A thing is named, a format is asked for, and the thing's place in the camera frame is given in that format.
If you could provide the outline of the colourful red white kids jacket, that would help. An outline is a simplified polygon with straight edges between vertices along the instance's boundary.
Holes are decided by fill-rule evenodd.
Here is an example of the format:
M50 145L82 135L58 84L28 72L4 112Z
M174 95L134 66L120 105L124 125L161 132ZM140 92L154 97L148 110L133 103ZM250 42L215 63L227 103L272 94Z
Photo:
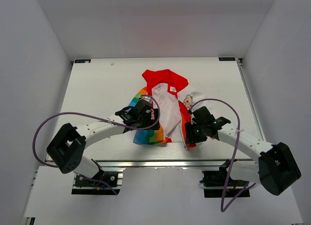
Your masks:
M162 145L171 142L181 142L185 148L196 144L186 143L185 124L191 121L188 111L196 100L194 90L188 80L169 70L146 70L142 77L146 86L131 100L130 106L135 106L142 95L152 96L160 108L160 129L136 131L133 143L140 145Z

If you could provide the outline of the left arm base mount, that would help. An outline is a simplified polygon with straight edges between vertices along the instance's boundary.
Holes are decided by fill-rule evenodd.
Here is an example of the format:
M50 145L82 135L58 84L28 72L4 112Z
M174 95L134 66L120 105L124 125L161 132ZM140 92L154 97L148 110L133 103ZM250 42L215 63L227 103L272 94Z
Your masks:
M90 167L78 167L73 172L73 195L116 196L121 190L123 169L93 163Z

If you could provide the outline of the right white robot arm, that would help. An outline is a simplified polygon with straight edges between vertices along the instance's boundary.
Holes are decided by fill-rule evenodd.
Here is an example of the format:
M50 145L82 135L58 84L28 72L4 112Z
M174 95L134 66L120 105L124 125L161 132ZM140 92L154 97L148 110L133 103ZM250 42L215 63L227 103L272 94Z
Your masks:
M251 163L230 160L223 163L215 177L204 178L205 186L232 186L237 181L262 185L269 193L280 195L301 177L300 169L290 148L283 142L272 144L238 130L230 120L214 116L203 106L193 113L192 121L185 124L186 144L214 138L252 159Z

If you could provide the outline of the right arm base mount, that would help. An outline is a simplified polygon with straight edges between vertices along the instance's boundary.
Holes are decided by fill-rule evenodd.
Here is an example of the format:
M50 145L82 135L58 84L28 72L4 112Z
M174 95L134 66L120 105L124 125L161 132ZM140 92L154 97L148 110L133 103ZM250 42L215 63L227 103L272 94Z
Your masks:
M221 198L223 188L225 186L225 179L227 169L230 164L230 159L223 163L217 170L202 171L203 178L199 181L204 187L205 198ZM242 180L233 180L229 178L227 189L225 191L225 198L233 198L245 186L246 182Z

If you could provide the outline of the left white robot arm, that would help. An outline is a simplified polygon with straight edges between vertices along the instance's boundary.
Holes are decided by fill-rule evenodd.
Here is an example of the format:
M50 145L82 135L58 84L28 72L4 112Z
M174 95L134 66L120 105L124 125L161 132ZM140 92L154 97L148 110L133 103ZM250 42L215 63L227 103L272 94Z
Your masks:
M84 150L103 139L122 135L132 130L154 131L160 128L160 110L140 99L135 106L127 106L112 116L80 126L66 123L61 126L47 147L47 153L63 174L74 172L91 185L99 185L104 171Z

